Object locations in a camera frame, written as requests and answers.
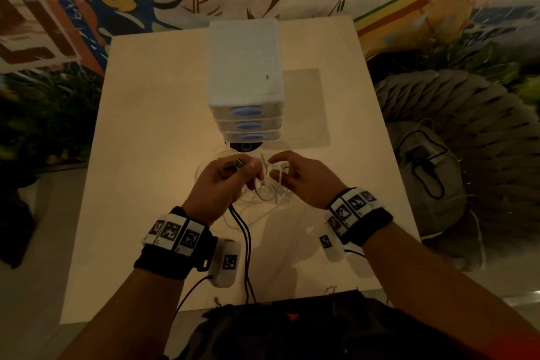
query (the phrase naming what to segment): white plastic box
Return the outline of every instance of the white plastic box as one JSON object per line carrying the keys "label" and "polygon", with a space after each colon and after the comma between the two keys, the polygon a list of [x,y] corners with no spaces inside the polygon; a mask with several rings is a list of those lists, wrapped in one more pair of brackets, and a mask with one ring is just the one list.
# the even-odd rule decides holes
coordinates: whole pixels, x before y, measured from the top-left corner
{"label": "white plastic box", "polygon": [[260,142],[275,140],[285,105],[278,21],[216,21],[210,23],[209,38],[207,103],[225,141],[246,142],[242,134],[228,133],[243,131],[236,127],[239,122],[260,125],[269,118],[274,120],[254,129],[277,129],[259,134]]}

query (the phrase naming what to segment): blue drawer handle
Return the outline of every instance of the blue drawer handle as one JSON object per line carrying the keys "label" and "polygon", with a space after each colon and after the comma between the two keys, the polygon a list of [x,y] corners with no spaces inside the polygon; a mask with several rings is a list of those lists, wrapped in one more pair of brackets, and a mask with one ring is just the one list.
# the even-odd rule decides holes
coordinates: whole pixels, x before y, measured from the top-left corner
{"label": "blue drawer handle", "polygon": [[240,135],[241,140],[262,140],[265,137],[264,134],[242,134]]}
{"label": "blue drawer handle", "polygon": [[261,128],[262,123],[260,121],[242,121],[237,122],[234,126],[240,130],[253,130],[255,128]]}
{"label": "blue drawer handle", "polygon": [[250,117],[254,115],[260,115],[262,113],[261,107],[236,107],[231,110],[234,115],[240,117]]}

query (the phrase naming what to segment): white cable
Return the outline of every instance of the white cable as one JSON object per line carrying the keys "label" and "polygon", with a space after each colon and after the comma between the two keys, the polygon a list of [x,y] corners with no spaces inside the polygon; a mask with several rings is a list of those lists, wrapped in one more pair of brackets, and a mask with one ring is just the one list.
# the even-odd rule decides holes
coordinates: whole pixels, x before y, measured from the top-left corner
{"label": "white cable", "polygon": [[476,214],[474,213],[472,209],[469,209],[469,212],[471,213],[472,217],[476,221],[476,229],[478,230],[478,243],[480,244],[480,256],[482,256],[482,265],[480,266],[480,270],[484,270],[487,258],[485,255],[484,242],[482,240],[482,231],[480,230],[480,220],[478,219],[478,217],[476,216]]}

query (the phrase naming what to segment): storage drawer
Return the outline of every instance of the storage drawer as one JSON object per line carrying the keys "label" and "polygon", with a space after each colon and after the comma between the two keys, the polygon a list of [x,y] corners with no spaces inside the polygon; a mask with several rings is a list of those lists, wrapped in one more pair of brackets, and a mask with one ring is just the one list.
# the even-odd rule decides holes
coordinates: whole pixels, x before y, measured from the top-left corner
{"label": "storage drawer", "polygon": [[216,121],[258,120],[279,118],[283,115],[283,103],[243,105],[241,107],[210,107]]}
{"label": "storage drawer", "polygon": [[279,130],[281,118],[260,118],[248,121],[217,121],[220,131],[223,132],[256,132]]}
{"label": "storage drawer", "polygon": [[225,142],[265,142],[276,141],[281,138],[280,130],[259,132],[222,132]]}

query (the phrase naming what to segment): hand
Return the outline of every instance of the hand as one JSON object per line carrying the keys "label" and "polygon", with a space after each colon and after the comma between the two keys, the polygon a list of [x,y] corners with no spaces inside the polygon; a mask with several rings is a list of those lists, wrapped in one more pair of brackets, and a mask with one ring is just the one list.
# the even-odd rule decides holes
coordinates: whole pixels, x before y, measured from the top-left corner
{"label": "hand", "polygon": [[[317,159],[304,158],[293,151],[283,151],[268,160],[270,164],[280,161],[289,163],[289,172],[281,174],[281,184],[316,208],[326,209],[337,194],[348,188]],[[270,171],[270,177],[279,181],[279,171]]]}
{"label": "hand", "polygon": [[[224,168],[227,162],[236,159],[241,159],[245,165],[236,172]],[[256,177],[264,178],[262,164],[247,154],[216,159],[202,171],[182,207],[193,220],[212,225],[240,198],[244,185],[255,189]]]}

